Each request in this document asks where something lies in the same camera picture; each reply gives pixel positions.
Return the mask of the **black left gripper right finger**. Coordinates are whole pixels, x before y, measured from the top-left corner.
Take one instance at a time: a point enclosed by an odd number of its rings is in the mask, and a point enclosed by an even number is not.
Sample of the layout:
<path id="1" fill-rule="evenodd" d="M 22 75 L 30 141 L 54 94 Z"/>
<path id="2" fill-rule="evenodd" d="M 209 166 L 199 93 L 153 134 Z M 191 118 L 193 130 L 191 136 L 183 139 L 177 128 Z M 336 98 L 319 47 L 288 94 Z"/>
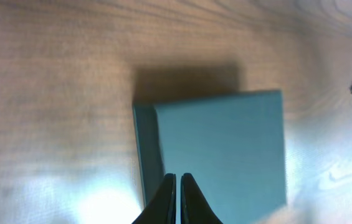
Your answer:
<path id="1" fill-rule="evenodd" d="M 181 224 L 222 224 L 190 173 L 181 177 Z"/>

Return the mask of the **black box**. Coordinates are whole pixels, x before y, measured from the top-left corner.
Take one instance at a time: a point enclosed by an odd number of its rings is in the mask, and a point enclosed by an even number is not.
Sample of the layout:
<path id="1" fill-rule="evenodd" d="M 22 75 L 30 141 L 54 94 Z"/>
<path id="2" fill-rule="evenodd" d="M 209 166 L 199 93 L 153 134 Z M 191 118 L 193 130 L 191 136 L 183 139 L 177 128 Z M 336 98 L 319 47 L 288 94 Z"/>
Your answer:
<path id="1" fill-rule="evenodd" d="M 282 94 L 255 91 L 134 104 L 145 203 L 168 173 L 190 173 L 223 223 L 253 223 L 287 202 Z"/>

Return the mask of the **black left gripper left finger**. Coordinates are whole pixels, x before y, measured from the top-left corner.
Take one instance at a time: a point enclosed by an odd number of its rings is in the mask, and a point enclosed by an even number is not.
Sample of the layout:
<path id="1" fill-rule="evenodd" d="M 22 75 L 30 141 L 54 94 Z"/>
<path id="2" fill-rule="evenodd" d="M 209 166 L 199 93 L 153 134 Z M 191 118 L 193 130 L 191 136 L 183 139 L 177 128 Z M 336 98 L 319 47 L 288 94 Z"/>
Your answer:
<path id="1" fill-rule="evenodd" d="M 176 175 L 166 174 L 149 204 L 132 224 L 176 223 Z"/>

